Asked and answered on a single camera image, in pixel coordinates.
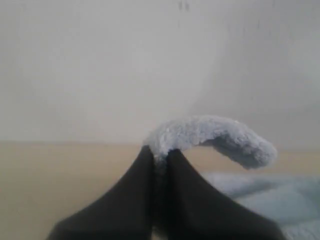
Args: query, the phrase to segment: light blue blanket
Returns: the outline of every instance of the light blue blanket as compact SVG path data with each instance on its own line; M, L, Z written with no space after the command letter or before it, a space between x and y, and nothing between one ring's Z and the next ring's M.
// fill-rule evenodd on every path
M320 177L204 173L215 188L277 222L288 240L320 240Z

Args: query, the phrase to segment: beige surface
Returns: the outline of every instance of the beige surface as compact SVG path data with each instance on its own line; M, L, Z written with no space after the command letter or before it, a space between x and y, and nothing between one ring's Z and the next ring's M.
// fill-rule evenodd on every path
M139 149L1 143L0 239L43 240L56 221L94 201L120 178ZM245 172L211 148L196 147L186 155L199 171ZM320 152L283 151L275 165L257 172L320 174Z

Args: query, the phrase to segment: wall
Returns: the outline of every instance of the wall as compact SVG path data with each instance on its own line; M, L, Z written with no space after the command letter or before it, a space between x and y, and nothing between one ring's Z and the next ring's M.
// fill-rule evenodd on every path
M2 0L0 140L139 143L217 114L320 147L318 0Z

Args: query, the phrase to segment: tan table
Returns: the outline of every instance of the tan table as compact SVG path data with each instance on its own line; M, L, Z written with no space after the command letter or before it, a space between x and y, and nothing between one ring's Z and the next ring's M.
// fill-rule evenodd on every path
M105 193L139 150L136 145L0 143L0 239L45 239L55 222ZM185 154L200 172L246 172L211 148ZM320 174L320 151L281 151L275 165L247 172Z

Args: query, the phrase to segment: white wall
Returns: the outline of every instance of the white wall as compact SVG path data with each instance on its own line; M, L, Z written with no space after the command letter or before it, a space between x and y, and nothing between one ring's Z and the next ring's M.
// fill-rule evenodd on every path
M319 0L1 0L0 140L139 143L217 114L320 148Z

